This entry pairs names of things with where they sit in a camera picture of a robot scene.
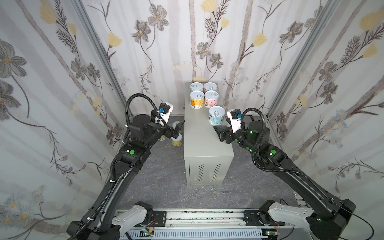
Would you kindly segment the steel scissors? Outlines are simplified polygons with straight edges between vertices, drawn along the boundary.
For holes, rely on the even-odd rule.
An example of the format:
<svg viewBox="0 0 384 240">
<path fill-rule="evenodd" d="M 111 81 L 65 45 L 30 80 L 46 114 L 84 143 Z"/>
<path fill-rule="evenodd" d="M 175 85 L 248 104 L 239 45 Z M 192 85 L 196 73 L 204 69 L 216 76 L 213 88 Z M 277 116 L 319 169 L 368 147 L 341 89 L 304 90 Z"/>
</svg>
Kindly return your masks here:
<svg viewBox="0 0 384 240">
<path fill-rule="evenodd" d="M 194 189 L 194 192 L 193 192 L 191 195 L 187 196 L 186 198 L 182 199 L 182 201 L 188 200 L 188 199 L 190 199 L 190 198 L 201 199 L 201 198 L 202 198 L 202 195 L 200 194 L 199 191 L 200 191 L 200 190 L 199 190 L 198 188 L 195 188 L 195 189 Z"/>
<path fill-rule="evenodd" d="M 224 190 L 224 191 L 220 191 L 220 190 L 217 190 L 216 188 L 211 188 L 211 192 L 212 192 L 212 195 L 213 195 L 213 196 L 217 196 L 217 195 L 222 195 L 222 194 L 233 193 L 234 190 Z"/>
</svg>

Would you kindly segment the pink labelled can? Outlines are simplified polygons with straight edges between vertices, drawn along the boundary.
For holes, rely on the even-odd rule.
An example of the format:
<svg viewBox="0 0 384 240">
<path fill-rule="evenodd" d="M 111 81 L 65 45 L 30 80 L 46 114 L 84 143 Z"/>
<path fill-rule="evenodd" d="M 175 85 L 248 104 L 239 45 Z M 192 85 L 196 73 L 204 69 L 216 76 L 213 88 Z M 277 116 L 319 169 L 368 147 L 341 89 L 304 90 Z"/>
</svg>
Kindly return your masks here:
<svg viewBox="0 0 384 240">
<path fill-rule="evenodd" d="M 206 108 L 217 106 L 219 101 L 219 93 L 216 91 L 207 91 L 205 93 L 204 105 Z"/>
</svg>

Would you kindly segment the front can beside cabinet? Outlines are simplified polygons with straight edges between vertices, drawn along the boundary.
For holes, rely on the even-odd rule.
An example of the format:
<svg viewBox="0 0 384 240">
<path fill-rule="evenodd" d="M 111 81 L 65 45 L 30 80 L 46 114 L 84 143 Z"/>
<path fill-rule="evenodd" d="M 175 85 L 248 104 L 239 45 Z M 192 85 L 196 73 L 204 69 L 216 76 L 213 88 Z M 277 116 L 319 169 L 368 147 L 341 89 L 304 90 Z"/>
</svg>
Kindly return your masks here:
<svg viewBox="0 0 384 240">
<path fill-rule="evenodd" d="M 183 142 L 183 136 L 182 136 L 182 134 L 179 134 L 176 138 L 171 137 L 171 140 L 172 140 L 173 146 L 178 147 Z"/>
</svg>

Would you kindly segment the green labelled can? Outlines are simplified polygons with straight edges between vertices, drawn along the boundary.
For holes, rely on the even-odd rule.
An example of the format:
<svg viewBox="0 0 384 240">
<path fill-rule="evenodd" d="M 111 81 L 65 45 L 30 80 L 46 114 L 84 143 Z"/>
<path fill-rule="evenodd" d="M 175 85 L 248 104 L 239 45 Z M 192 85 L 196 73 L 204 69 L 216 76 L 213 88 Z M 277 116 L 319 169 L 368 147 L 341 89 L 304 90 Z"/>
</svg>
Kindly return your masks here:
<svg viewBox="0 0 384 240">
<path fill-rule="evenodd" d="M 161 136 L 161 138 L 159 139 L 160 141 L 164 141 L 164 140 L 166 140 L 167 139 L 167 137 L 166 136 Z"/>
</svg>

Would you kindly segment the grey metal cabinet box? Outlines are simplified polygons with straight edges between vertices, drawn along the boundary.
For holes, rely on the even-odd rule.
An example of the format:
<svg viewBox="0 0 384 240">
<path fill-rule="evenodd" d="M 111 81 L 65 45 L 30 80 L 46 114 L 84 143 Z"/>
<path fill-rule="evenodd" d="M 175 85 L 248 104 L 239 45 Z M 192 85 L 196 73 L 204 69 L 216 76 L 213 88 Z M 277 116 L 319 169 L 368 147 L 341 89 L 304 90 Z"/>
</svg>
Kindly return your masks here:
<svg viewBox="0 0 384 240">
<path fill-rule="evenodd" d="M 221 185 L 234 151 L 220 142 L 209 123 L 209 109 L 194 109 L 190 103 L 190 84 L 185 84 L 184 160 L 188 186 Z"/>
</svg>

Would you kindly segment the yellow labelled can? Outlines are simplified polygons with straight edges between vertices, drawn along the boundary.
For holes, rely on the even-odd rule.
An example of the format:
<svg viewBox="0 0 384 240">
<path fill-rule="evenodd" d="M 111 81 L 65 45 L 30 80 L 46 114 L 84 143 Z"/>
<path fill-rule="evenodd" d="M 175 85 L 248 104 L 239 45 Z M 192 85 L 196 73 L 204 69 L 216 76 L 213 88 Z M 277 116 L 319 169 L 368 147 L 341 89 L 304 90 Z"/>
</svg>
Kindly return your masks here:
<svg viewBox="0 0 384 240">
<path fill-rule="evenodd" d="M 201 109 L 204 105 L 205 94 L 201 91 L 190 93 L 190 104 L 193 109 Z"/>
</svg>

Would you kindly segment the rear can beside cabinet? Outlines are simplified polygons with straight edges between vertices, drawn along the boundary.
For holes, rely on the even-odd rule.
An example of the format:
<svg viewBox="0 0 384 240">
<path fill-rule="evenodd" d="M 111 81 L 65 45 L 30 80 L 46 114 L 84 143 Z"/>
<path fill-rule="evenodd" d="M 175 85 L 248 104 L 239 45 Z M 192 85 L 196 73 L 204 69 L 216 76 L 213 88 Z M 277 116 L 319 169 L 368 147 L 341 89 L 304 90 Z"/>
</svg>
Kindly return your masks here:
<svg viewBox="0 0 384 240">
<path fill-rule="evenodd" d="M 175 129 L 175 128 L 176 128 L 176 125 L 179 124 L 179 123 L 180 123 L 180 121 L 175 121 L 175 122 L 173 122 L 173 123 L 172 123 L 172 127 Z"/>
</svg>

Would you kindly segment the pale teal can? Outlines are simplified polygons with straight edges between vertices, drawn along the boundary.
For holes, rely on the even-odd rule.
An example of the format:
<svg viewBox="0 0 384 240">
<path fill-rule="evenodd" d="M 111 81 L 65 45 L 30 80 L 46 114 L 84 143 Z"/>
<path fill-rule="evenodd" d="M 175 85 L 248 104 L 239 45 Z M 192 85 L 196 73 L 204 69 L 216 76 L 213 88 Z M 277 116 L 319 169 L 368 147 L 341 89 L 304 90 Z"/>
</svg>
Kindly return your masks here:
<svg viewBox="0 0 384 240">
<path fill-rule="evenodd" d="M 213 106 L 209 109 L 209 123 L 212 126 L 219 126 L 225 118 L 225 109 L 220 106 Z"/>
</svg>

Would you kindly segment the right steel scissors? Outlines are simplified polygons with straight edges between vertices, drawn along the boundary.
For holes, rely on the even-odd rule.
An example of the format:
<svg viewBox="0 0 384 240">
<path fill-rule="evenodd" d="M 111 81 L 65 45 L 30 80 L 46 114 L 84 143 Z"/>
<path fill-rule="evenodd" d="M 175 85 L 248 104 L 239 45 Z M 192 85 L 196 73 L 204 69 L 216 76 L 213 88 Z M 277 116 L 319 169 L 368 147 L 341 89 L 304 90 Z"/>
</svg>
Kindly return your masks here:
<svg viewBox="0 0 384 240">
<path fill-rule="evenodd" d="M 220 191 L 220 190 L 217 190 L 216 188 L 211 188 L 211 192 L 212 192 L 212 195 L 213 195 L 213 196 L 217 196 L 217 195 L 222 195 L 222 194 L 233 193 L 234 190 L 224 190 L 224 191 Z"/>
</svg>

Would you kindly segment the orange labelled can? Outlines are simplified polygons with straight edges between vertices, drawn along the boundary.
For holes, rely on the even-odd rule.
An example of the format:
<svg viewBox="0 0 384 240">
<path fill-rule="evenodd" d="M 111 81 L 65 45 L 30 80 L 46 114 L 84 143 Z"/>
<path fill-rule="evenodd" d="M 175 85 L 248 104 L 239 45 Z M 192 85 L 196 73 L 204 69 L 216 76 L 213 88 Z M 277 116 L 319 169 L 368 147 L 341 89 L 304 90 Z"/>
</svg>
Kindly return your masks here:
<svg viewBox="0 0 384 240">
<path fill-rule="evenodd" d="M 208 92 L 208 91 L 217 91 L 218 89 L 218 85 L 216 83 L 212 83 L 212 82 L 207 82 L 204 84 L 204 93 Z"/>
</svg>

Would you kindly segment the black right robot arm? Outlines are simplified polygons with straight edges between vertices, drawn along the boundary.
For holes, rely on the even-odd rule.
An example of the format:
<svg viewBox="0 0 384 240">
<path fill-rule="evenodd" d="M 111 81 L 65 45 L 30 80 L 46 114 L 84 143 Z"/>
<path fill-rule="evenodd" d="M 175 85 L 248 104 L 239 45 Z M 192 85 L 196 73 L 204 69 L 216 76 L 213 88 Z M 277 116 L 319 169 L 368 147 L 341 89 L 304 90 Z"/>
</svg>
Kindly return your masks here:
<svg viewBox="0 0 384 240">
<path fill-rule="evenodd" d="M 340 238 L 356 205 L 326 191 L 301 171 L 283 150 L 271 144 L 270 129 L 260 110 L 226 112 L 222 107 L 213 106 L 209 110 L 209 121 L 221 142 L 236 142 L 246 149 L 259 170 L 280 178 L 309 204 L 307 209 L 301 209 L 268 200 L 257 214 L 261 225 L 284 222 L 305 228 L 320 240 Z"/>
</svg>

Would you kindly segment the left steel scissors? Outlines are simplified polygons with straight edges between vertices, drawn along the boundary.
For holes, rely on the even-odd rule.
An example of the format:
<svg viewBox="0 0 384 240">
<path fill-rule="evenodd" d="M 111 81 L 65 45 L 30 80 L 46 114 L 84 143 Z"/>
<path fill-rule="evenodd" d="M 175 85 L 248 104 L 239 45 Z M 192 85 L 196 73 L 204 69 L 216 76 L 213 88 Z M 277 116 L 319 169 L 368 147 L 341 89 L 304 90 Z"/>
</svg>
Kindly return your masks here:
<svg viewBox="0 0 384 240">
<path fill-rule="evenodd" d="M 200 191 L 200 190 L 199 190 L 198 188 L 195 188 L 195 189 L 194 189 L 194 192 L 193 192 L 191 195 L 187 196 L 186 198 L 182 199 L 182 201 L 188 200 L 188 199 L 190 199 L 190 198 L 201 199 L 201 198 L 202 198 L 202 195 L 200 194 L 199 191 Z"/>
</svg>

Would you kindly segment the teal labelled can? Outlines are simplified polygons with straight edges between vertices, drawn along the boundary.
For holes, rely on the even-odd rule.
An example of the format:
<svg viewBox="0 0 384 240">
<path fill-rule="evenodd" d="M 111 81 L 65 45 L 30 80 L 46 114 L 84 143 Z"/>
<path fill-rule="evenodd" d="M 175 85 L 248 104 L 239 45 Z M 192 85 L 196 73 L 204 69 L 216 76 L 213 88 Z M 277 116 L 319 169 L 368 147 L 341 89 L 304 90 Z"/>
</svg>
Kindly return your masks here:
<svg viewBox="0 0 384 240">
<path fill-rule="evenodd" d="M 194 82 L 190 84 L 190 91 L 191 93 L 194 91 L 203 92 L 204 91 L 204 85 L 199 82 Z"/>
</svg>

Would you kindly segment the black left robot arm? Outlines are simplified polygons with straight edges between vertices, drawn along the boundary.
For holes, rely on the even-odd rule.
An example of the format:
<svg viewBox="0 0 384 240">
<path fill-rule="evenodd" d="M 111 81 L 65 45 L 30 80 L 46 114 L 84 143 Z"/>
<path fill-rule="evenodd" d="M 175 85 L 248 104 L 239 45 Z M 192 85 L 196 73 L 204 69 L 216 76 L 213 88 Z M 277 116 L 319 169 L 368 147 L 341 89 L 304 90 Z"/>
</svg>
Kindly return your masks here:
<svg viewBox="0 0 384 240">
<path fill-rule="evenodd" d="M 135 98 L 144 98 L 153 107 L 150 115 L 130 117 L 130 105 Z M 142 169 L 151 154 L 151 148 L 162 137 L 179 136 L 183 123 L 175 128 L 167 124 L 174 106 L 170 103 L 155 103 L 144 94 L 133 94 L 126 102 L 127 131 L 123 145 L 110 165 L 110 178 L 80 221 L 71 222 L 67 234 L 71 240 L 118 240 L 136 225 L 149 226 L 155 223 L 153 207 L 143 202 L 116 216 L 118 204 L 128 186 Z"/>
</svg>

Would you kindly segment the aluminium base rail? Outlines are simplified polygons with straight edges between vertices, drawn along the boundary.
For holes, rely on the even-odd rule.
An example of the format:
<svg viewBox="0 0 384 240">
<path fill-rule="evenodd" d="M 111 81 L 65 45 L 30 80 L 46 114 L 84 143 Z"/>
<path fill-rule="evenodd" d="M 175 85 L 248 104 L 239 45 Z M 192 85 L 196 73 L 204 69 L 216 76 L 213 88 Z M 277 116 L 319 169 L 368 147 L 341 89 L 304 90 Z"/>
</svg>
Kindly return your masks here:
<svg viewBox="0 0 384 240">
<path fill-rule="evenodd" d="M 295 222 L 274 221 L 257 209 L 118 210 L 100 240 L 315 240 Z"/>
</svg>

